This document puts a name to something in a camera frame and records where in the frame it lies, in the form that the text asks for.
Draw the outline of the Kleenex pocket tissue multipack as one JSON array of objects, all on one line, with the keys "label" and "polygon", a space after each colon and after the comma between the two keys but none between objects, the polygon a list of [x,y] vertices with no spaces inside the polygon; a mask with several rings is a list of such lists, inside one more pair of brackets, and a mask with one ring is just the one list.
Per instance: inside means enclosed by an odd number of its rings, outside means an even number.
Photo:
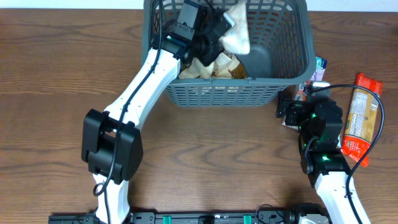
[{"label": "Kleenex pocket tissue multipack", "polygon": [[[306,101],[307,99],[307,90],[311,87],[311,82],[312,81],[322,81],[323,80],[323,76],[326,70],[326,65],[327,65],[327,60],[321,57],[316,57],[316,69],[313,73],[313,75],[310,77],[309,80],[300,83],[299,85],[297,85],[295,87],[295,91],[294,91],[294,95],[292,97],[292,100],[294,101]],[[282,99],[286,99],[286,100],[290,100],[289,96],[286,95],[283,92],[280,92],[280,95],[278,96],[279,98],[282,97]],[[283,120],[282,120],[282,125],[292,128],[292,129],[296,129],[299,130],[298,126],[289,126],[285,123],[286,121],[286,116],[283,116]]]}]

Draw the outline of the plain beige pouch bag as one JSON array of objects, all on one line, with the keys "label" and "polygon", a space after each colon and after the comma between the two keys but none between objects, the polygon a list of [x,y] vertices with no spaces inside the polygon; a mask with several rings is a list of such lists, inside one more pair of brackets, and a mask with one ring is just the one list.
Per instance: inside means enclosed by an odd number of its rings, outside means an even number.
[{"label": "plain beige pouch bag", "polygon": [[240,1],[223,13],[231,28],[220,38],[225,51],[235,55],[247,55],[250,52],[250,41],[246,11],[247,1]]}]

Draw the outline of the red orange biscuit package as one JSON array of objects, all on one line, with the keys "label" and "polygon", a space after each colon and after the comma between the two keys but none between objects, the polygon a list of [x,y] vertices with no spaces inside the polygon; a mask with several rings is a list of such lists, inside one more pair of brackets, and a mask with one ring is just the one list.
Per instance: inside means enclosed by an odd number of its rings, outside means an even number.
[{"label": "red orange biscuit package", "polygon": [[378,106],[372,94],[354,89],[341,151],[356,162],[371,145]]}]

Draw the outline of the brown Partake cookie bag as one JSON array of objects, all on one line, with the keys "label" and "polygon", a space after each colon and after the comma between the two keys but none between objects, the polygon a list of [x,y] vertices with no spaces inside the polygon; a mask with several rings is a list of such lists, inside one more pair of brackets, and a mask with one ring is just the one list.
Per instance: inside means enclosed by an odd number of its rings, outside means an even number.
[{"label": "brown Partake cookie bag", "polygon": [[246,70],[234,54],[220,53],[214,61],[212,78],[217,79],[245,79]]}]

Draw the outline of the brown snack bag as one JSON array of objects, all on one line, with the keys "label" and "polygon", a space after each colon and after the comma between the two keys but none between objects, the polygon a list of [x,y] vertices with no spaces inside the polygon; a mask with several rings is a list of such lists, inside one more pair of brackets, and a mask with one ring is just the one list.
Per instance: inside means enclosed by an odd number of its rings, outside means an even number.
[{"label": "brown snack bag", "polygon": [[194,58],[192,60],[191,65],[184,69],[180,75],[178,76],[179,79],[192,79],[192,78],[210,78],[213,70],[214,70],[215,63],[211,62],[209,66],[204,66],[199,59]]}]

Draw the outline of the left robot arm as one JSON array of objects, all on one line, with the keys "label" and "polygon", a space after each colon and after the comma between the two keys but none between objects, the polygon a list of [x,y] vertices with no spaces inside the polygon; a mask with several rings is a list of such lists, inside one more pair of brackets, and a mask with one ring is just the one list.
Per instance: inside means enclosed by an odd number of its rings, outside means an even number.
[{"label": "left robot arm", "polygon": [[209,65],[224,50],[220,38],[236,21],[211,3],[184,1],[175,21],[165,20],[162,1],[149,12],[157,19],[141,69],[104,111],[91,109],[83,122],[81,159],[96,182],[95,223],[124,223],[129,215],[129,181],[143,158],[141,129],[159,96],[177,78],[184,63]]}]

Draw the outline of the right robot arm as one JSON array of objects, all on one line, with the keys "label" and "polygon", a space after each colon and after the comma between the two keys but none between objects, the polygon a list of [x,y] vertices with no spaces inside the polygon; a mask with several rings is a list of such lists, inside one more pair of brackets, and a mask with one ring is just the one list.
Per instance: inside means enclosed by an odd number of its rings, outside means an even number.
[{"label": "right robot arm", "polygon": [[343,127],[342,109],[327,96],[309,96],[306,101],[278,95],[276,117],[298,127],[298,151],[303,173],[308,176],[326,208],[329,223],[369,223],[351,169],[337,148]]}]

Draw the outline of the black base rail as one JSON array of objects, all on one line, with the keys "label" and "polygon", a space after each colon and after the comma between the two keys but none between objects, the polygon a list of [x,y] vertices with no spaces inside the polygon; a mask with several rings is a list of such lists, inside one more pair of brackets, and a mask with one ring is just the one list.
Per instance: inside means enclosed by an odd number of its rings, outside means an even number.
[{"label": "black base rail", "polygon": [[56,213],[49,223],[131,223],[131,224],[300,224],[331,223],[325,208],[316,203],[300,203],[291,208],[262,204],[255,211],[164,212],[131,210],[116,212],[113,207],[92,213]]}]

